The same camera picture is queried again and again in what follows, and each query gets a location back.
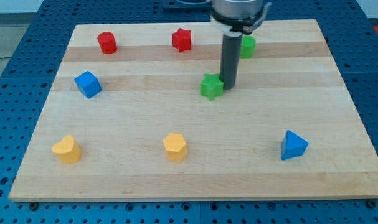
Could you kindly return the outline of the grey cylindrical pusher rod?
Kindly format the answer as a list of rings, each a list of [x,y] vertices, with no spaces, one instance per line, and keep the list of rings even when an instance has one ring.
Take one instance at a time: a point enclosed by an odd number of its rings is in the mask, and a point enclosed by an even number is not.
[[[223,82],[225,90],[235,86],[242,36],[223,35],[219,79]]]

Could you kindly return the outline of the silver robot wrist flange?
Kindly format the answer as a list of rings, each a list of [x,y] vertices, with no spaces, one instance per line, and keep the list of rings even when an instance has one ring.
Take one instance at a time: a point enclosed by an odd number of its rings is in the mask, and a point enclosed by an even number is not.
[[[264,0],[213,0],[211,23],[225,35],[249,35],[263,24],[271,7]]]

